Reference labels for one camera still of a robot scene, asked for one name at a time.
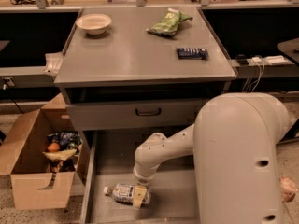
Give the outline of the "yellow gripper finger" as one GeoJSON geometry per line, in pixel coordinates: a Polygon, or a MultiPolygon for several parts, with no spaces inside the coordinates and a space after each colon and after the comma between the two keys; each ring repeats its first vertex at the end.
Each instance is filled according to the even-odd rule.
{"type": "Polygon", "coordinates": [[[145,186],[137,185],[134,188],[133,195],[133,208],[139,209],[143,203],[143,200],[147,194],[147,188],[145,186]]]}

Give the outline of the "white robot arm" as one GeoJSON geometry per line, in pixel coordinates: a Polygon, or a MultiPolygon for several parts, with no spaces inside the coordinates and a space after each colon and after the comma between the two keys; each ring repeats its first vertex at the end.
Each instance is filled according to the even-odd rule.
{"type": "Polygon", "coordinates": [[[276,97],[226,93],[183,131],[152,134],[135,152],[134,175],[148,184],[164,161],[192,155],[200,224],[283,224],[276,144],[291,126],[276,97]]]}

